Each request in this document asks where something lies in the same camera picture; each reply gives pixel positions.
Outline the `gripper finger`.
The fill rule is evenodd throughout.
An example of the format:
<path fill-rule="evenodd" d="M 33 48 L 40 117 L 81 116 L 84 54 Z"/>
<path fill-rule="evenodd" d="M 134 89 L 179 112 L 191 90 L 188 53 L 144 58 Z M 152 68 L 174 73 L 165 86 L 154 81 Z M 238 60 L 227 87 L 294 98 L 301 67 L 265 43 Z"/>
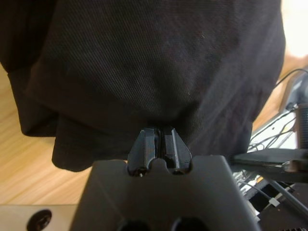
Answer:
<path fill-rule="evenodd" d="M 128 154 L 129 174 L 146 174 L 150 163 L 157 158 L 157 130 L 143 128 Z"/>
<path fill-rule="evenodd" d="M 162 154 L 167 168 L 171 173 L 188 173 L 192 155 L 185 142 L 174 128 L 162 130 Z"/>

